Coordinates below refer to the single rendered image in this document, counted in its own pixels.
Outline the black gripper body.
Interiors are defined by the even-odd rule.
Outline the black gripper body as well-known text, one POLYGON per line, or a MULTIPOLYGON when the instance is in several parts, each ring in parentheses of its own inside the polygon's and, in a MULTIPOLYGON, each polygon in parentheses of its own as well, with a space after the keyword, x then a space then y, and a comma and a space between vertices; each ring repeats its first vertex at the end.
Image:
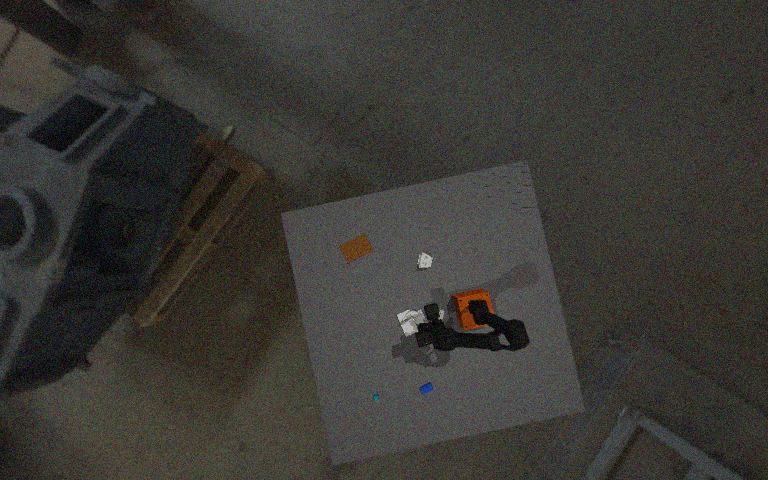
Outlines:
POLYGON ((438 316, 436 315, 436 313, 440 312, 437 303, 425 305, 424 306, 424 311, 425 311, 426 316, 428 316, 428 319, 430 321, 432 321, 432 325, 430 325, 430 326, 432 326, 432 329, 433 329, 433 327, 436 324, 443 324, 444 325, 444 322, 442 322, 442 319, 438 319, 438 316))

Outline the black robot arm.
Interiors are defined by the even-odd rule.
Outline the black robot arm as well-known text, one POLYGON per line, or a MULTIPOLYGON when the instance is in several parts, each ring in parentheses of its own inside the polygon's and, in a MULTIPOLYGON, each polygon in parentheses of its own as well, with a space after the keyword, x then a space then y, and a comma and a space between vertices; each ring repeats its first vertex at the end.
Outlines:
POLYGON ((499 351, 502 349, 516 351, 525 348, 530 343, 525 325, 517 319, 505 320, 489 312, 486 300, 469 300, 469 311, 473 315, 474 322, 478 326, 487 324, 495 330, 489 333, 458 333, 446 328, 443 324, 436 324, 432 329, 432 321, 419 323, 418 332, 415 333, 418 346, 423 347, 433 344, 439 351, 454 350, 456 347, 490 349, 499 351), (498 336, 504 334, 511 345, 500 344, 498 336))

